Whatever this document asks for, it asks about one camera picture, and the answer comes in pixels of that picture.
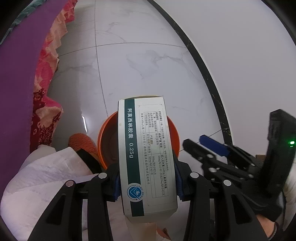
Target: dark green stripe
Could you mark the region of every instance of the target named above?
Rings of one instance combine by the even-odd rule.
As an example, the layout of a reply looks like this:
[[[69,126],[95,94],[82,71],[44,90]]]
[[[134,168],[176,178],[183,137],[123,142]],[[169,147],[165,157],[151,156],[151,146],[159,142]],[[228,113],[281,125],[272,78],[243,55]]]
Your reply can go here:
[[[143,200],[131,202],[131,215],[133,217],[144,216]]]
[[[128,113],[130,113],[128,112],[128,109],[131,109],[132,117],[128,117]],[[126,166],[128,172],[128,184],[141,184],[136,132],[135,99],[126,99],[124,101],[124,123],[126,134]],[[132,133],[130,134],[133,134],[133,138],[129,138],[129,123],[132,123],[132,127],[130,127],[132,128]]]

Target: blue circular logo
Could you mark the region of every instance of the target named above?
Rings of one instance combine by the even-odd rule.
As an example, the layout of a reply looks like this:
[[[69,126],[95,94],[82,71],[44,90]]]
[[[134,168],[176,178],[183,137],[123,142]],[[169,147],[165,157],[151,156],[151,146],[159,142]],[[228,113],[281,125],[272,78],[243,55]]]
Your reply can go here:
[[[132,202],[141,201],[144,195],[143,188],[137,183],[131,184],[127,193]]]

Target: pink ruffled fabric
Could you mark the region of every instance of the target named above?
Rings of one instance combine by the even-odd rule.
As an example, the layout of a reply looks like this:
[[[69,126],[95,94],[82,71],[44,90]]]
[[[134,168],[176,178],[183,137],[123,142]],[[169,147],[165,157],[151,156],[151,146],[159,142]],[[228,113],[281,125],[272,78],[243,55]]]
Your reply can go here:
[[[67,33],[66,23],[74,20],[77,0],[69,0],[55,18],[47,34],[38,59],[33,91],[33,116],[30,137],[30,152],[38,145],[51,145],[52,136],[63,113],[61,105],[47,96],[49,84],[57,69],[61,38]]]

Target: metal bolt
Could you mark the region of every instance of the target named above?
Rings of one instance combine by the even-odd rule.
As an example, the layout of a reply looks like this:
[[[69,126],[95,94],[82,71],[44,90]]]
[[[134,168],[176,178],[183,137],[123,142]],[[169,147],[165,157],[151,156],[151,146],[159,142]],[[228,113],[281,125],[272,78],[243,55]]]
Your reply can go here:
[[[102,173],[100,173],[100,174],[98,175],[98,177],[99,177],[100,179],[104,179],[104,178],[107,177],[107,173],[102,172]]]
[[[192,177],[192,178],[198,178],[199,177],[199,174],[197,172],[192,172],[192,173],[190,173],[190,177]]]
[[[223,183],[225,186],[228,186],[228,187],[231,185],[231,181],[229,180],[224,180]]]
[[[69,180],[66,182],[67,187],[72,187],[74,185],[74,182],[72,180]]]
[[[209,171],[210,171],[210,172],[217,172],[217,170],[216,170],[215,168],[213,168],[213,167],[210,167],[210,168],[209,168]]]

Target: orange bucket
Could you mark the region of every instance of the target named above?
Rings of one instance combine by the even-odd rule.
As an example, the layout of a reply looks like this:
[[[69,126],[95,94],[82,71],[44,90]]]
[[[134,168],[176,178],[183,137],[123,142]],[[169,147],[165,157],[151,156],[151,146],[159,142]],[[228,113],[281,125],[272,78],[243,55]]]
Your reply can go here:
[[[168,117],[170,141],[177,157],[180,151],[180,139],[177,129]],[[104,122],[98,137],[98,155],[101,166],[106,170],[110,164],[119,161],[118,154],[118,112],[113,113]]]

